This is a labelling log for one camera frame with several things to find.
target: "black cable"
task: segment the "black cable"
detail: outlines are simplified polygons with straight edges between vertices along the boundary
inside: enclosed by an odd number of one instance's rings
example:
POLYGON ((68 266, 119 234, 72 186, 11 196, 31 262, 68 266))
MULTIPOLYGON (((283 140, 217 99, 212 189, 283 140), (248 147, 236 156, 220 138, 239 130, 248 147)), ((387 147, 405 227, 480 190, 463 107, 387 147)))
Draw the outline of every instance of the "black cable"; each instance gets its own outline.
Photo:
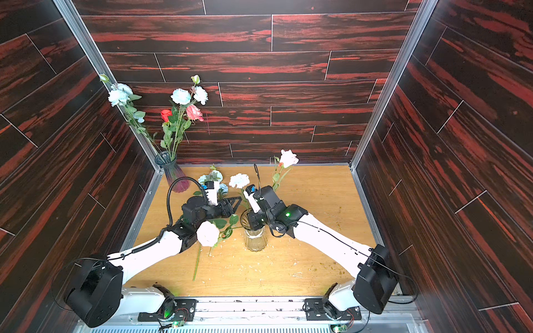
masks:
POLYGON ((354 333, 359 333, 359 332, 363 332, 363 330, 366 328, 366 326, 368 325, 368 322, 370 321, 370 310, 368 310, 368 318, 367 318, 367 322, 365 323, 365 325, 358 331, 355 331, 354 333))
POLYGON ((194 178, 191 178, 191 177, 179 177, 178 179, 176 179, 172 185, 170 185, 170 188, 168 189, 168 193, 167 193, 167 212, 168 212, 168 220, 169 220, 169 223, 168 223, 168 226, 172 226, 174 224, 174 221, 172 220, 172 212, 170 211, 170 193, 172 193, 172 189, 174 188, 174 186, 179 182, 179 181, 182 181, 184 179, 187 179, 187 180, 190 180, 192 181, 194 184, 196 184, 196 186, 198 186, 198 188, 200 189, 200 192, 202 193, 202 196, 204 197, 204 200, 205 200, 205 203, 206 205, 209 206, 209 201, 207 200, 207 195, 205 194, 205 190, 204 188, 202 187, 202 185, 200 185, 200 183, 198 183, 198 181, 194 178))
POLYGON ((55 279, 58 277, 58 274, 59 272, 61 272, 62 270, 64 270, 65 268, 67 268, 67 266, 70 266, 71 264, 75 263, 76 261, 78 260, 84 260, 84 259, 90 259, 90 260, 94 260, 94 261, 100 261, 100 260, 105 260, 105 259, 97 259, 97 258, 90 258, 90 257, 83 257, 83 258, 77 258, 77 259, 74 259, 72 261, 70 261, 68 264, 66 264, 65 266, 63 266, 60 270, 57 271, 57 273, 54 275, 53 279, 52 279, 52 283, 50 284, 50 295, 52 296, 52 300, 54 301, 54 303, 60 307, 61 309, 65 310, 65 311, 68 311, 68 312, 74 312, 72 310, 69 310, 67 308, 64 308, 62 307, 61 305, 59 305, 58 301, 55 299, 55 296, 54 296, 54 281, 55 279))
POLYGON ((345 242, 343 242, 342 240, 340 240, 339 238, 335 237, 334 235, 332 235, 331 233, 327 232, 326 230, 324 230, 324 229, 322 229, 322 228, 319 228, 319 227, 317 227, 317 226, 315 226, 315 225, 312 225, 312 224, 307 223, 307 222, 302 222, 302 221, 294 221, 294 222, 289 223, 289 225, 291 225, 291 224, 295 224, 295 223, 303 223, 303 224, 307 224, 307 225, 310 225, 310 226, 312 226, 312 227, 314 227, 314 228, 316 228, 316 229, 318 229, 318 230, 320 230, 320 231, 324 231, 326 234, 328 234, 328 235, 330 235, 331 237, 335 238, 336 240, 338 240, 338 241, 341 242, 342 244, 348 246, 348 247, 351 248, 352 250, 359 252, 360 254, 364 255, 364 256, 367 257, 367 258, 369 258, 370 260, 372 260, 372 261, 375 262, 376 264, 379 264, 380 266, 385 267, 386 269, 388 269, 389 271, 393 272, 394 274, 399 275, 399 276, 402 276, 402 277, 405 277, 405 278, 407 278, 407 279, 409 279, 409 280, 411 280, 411 281, 413 282, 413 284, 414 284, 415 287, 416 287, 416 293, 415 293, 415 296, 413 297, 412 300, 410 300, 410 301, 408 301, 408 302, 393 302, 393 301, 390 300, 390 301, 388 301, 389 303, 393 303, 393 304, 410 304, 410 303, 414 302, 414 301, 416 300, 416 298, 418 297, 418 294, 420 293, 420 288, 418 287, 418 284, 415 282, 415 280, 413 280, 411 277, 408 277, 407 275, 404 275, 404 274, 400 274, 400 273, 398 273, 398 272, 396 272, 396 271, 394 271, 394 270, 388 268, 387 266, 383 265, 383 264, 380 263, 379 261, 377 261, 377 260, 371 258, 370 256, 367 256, 367 255, 364 254, 363 252, 361 252, 361 251, 359 251, 359 250, 357 250, 357 249, 351 247, 350 245, 346 244, 345 242))

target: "artificial flower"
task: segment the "artificial flower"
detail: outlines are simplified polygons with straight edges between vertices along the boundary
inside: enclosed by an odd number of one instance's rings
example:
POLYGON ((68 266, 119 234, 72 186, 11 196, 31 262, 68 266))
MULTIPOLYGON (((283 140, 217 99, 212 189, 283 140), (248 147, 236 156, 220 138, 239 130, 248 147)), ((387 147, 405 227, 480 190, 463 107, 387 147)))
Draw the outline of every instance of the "artificial flower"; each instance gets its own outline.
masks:
POLYGON ((202 223, 196 231, 196 236, 202 246, 214 246, 219 240, 219 235, 219 228, 209 221, 202 223))
POLYGON ((200 102, 202 105, 205 105, 205 102, 207 102, 207 92, 200 86, 196 87, 195 90, 195 100, 200 102))
POLYGON ((130 97, 122 90, 111 90, 109 92, 108 100, 111 102, 111 106, 114 107, 117 104, 126 105, 126 102, 130 100, 130 97))
POLYGON ((290 150, 281 150, 281 158, 279 159, 279 165, 281 165, 283 168, 288 168, 289 166, 296 163, 298 163, 296 154, 293 154, 293 152, 290 150))
POLYGON ((100 79, 100 81, 102 82, 109 82, 109 77, 105 74, 98 74, 98 78, 100 79))
POLYGON ((168 118, 172 115, 172 111, 170 110, 163 110, 161 111, 161 118, 163 118, 163 120, 167 123, 168 122, 168 118))
POLYGON ((228 194, 228 192, 229 192, 229 188, 228 188, 228 186, 227 186, 226 184, 222 184, 222 183, 220 183, 219 192, 220 192, 221 194, 228 194))
POLYGON ((187 107, 187 117, 189 117, 191 120, 204 121, 204 117, 200 112, 200 109, 198 109, 195 105, 189 105, 187 107))
POLYGON ((183 90, 181 88, 174 90, 172 95, 170 95, 174 103, 178 104, 187 104, 191 101, 191 94, 189 94, 188 91, 183 90))
POLYGON ((238 189, 242 189, 248 184, 250 184, 250 179, 248 178, 248 175, 236 174, 235 176, 231 176, 230 178, 230 186, 233 188, 237 187, 238 189))
POLYGON ((200 183, 201 185, 204 185, 205 182, 207 182, 207 181, 221 182, 222 181, 222 174, 218 170, 213 170, 208 175, 200 176, 200 178, 198 179, 198 183, 200 183))
POLYGON ((124 83, 117 83, 117 89, 122 90, 123 92, 128 94, 128 96, 133 95, 133 90, 128 85, 125 85, 124 83))

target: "wooden floor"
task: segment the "wooden floor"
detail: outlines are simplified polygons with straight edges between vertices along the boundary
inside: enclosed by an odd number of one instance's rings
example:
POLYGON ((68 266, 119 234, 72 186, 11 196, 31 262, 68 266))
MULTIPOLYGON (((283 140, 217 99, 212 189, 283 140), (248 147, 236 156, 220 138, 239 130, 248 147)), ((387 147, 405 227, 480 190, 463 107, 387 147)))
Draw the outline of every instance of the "wooden floor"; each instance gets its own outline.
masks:
MULTIPOLYGON (((198 178, 207 167, 183 168, 186 175, 198 178)), ((222 181, 237 173, 250 176, 257 185, 253 167, 221 167, 222 181)), ((273 166, 260 166, 262 186, 271 185, 273 166)), ((165 198, 168 184, 163 177, 136 245, 150 240, 168 223, 165 198)), ((193 185, 184 193, 173 193, 171 208, 176 220, 181 205, 197 191, 193 185)), ((286 205, 307 209, 330 228, 357 242, 376 245, 348 166, 294 166, 277 191, 286 205)), ((229 196, 237 196, 230 188, 229 196)), ((148 287, 159 283, 177 296, 310 296, 323 295, 334 282, 351 279, 339 264, 314 247, 289 236, 274 238, 260 252, 244 246, 242 229, 216 248, 202 248, 196 280, 193 273, 200 244, 167 258, 137 274, 126 286, 148 287)))

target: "clear glass vase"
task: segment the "clear glass vase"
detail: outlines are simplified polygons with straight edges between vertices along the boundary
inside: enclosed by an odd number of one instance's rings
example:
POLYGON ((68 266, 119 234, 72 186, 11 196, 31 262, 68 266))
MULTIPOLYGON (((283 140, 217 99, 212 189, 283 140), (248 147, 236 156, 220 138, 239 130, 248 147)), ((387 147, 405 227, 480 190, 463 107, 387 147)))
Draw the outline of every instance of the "clear glass vase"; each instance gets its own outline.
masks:
POLYGON ((267 226, 263 226, 259 230, 244 229, 244 244, 250 251, 257 252, 267 246, 267 233, 265 232, 267 226))
MULTIPOLYGON (((176 163, 176 159, 170 160, 170 153, 168 151, 164 151, 159 153, 156 156, 156 163, 163 168, 165 171, 165 176, 167 178, 168 186, 172 185, 172 183, 178 179, 179 177, 185 177, 185 173, 183 173, 183 170, 180 168, 180 166, 176 163)), ((189 188, 189 181, 184 179, 182 181, 179 181, 174 187, 172 188, 172 191, 174 192, 183 192, 186 189, 189 188)))

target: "flower stem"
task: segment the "flower stem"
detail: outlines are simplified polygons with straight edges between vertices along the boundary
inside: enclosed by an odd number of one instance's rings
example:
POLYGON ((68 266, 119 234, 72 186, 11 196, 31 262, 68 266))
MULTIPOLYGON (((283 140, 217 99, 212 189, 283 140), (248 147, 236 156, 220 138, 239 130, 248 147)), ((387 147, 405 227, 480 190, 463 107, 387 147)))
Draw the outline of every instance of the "flower stem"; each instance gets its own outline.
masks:
POLYGON ((192 280, 196 280, 196 272, 198 272, 198 263, 200 262, 200 252, 201 252, 201 244, 198 242, 200 247, 198 248, 198 256, 196 257, 196 267, 195 267, 195 274, 192 276, 192 280))

